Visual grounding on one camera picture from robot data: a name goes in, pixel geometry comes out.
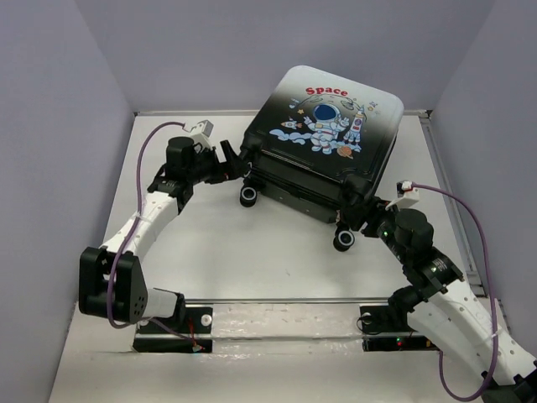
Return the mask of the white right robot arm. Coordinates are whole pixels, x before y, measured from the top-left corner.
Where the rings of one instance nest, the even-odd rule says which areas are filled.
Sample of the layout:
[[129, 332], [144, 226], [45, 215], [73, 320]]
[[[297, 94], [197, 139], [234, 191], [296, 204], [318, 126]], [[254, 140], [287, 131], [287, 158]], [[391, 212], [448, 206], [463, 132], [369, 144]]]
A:
[[464, 274], [433, 244], [434, 228], [415, 209], [377, 205], [362, 234], [379, 238], [401, 263], [407, 286], [388, 299], [388, 323], [412, 328], [442, 355], [480, 378], [485, 402], [534, 402], [536, 358], [524, 350], [472, 292]]

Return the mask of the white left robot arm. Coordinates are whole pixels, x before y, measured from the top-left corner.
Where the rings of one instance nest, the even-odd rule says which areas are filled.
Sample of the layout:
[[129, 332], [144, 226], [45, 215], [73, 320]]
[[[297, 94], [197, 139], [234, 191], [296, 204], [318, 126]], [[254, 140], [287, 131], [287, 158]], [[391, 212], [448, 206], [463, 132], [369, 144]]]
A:
[[223, 161], [202, 135], [169, 140], [165, 162], [152, 183], [137, 189], [135, 213], [100, 247], [88, 247], [81, 254], [81, 313], [106, 318], [115, 328], [153, 318], [169, 332], [184, 326], [183, 295], [147, 287], [142, 263], [159, 235], [185, 209], [195, 185], [219, 184], [249, 172], [246, 151], [234, 152], [226, 140], [221, 147]]

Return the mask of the black hard-shell suitcase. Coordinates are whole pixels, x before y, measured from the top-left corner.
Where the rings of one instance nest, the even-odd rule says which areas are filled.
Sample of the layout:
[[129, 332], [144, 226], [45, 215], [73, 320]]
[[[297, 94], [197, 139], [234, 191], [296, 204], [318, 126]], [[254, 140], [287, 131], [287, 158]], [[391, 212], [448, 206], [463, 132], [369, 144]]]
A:
[[245, 130], [243, 207], [265, 195], [336, 226], [344, 252], [366, 222], [404, 104], [394, 94], [307, 65], [290, 68]]

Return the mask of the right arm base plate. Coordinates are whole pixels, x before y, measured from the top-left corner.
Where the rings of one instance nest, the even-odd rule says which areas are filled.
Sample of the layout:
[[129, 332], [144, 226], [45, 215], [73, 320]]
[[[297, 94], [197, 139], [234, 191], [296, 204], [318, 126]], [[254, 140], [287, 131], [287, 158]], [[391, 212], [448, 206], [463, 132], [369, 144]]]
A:
[[366, 353], [437, 351], [424, 335], [412, 329], [406, 316], [388, 305], [360, 306], [356, 320]]

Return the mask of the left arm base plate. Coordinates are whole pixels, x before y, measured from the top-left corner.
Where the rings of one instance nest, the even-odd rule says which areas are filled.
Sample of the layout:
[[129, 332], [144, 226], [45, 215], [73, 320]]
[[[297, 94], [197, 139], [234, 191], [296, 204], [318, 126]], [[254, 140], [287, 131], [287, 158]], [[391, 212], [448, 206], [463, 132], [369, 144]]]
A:
[[138, 353], [211, 353], [213, 308], [186, 306], [185, 318], [159, 318], [137, 325], [132, 348]]

